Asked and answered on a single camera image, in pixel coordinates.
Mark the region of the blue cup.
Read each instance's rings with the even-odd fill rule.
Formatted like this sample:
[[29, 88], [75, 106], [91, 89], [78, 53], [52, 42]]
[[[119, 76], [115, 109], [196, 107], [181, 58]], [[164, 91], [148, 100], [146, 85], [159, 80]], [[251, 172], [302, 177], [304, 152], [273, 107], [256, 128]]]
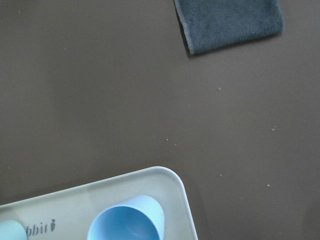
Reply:
[[148, 195], [138, 195], [113, 205], [92, 221], [88, 240], [163, 240], [165, 213]]

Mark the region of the green cup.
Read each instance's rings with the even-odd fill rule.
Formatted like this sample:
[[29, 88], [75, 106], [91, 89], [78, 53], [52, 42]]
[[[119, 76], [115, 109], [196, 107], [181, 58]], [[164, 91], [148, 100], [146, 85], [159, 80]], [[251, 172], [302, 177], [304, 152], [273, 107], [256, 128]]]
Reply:
[[27, 240], [25, 228], [15, 220], [0, 222], [0, 240]]

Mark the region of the cream rabbit tray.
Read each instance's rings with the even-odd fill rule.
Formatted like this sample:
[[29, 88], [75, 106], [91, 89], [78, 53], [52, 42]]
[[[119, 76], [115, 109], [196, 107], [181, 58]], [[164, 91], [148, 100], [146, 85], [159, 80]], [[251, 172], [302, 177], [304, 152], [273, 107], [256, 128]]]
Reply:
[[0, 219], [19, 222], [30, 240], [85, 240], [100, 212], [140, 195], [160, 203], [164, 239], [198, 238], [183, 182], [162, 166], [1, 205]]

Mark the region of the grey folded cloth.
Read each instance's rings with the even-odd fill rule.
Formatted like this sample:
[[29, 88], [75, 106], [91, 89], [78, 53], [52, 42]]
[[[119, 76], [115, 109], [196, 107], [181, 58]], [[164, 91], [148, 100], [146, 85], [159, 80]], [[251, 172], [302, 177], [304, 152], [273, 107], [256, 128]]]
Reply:
[[285, 28], [277, 0], [176, 0], [174, 5], [191, 55], [277, 35]]

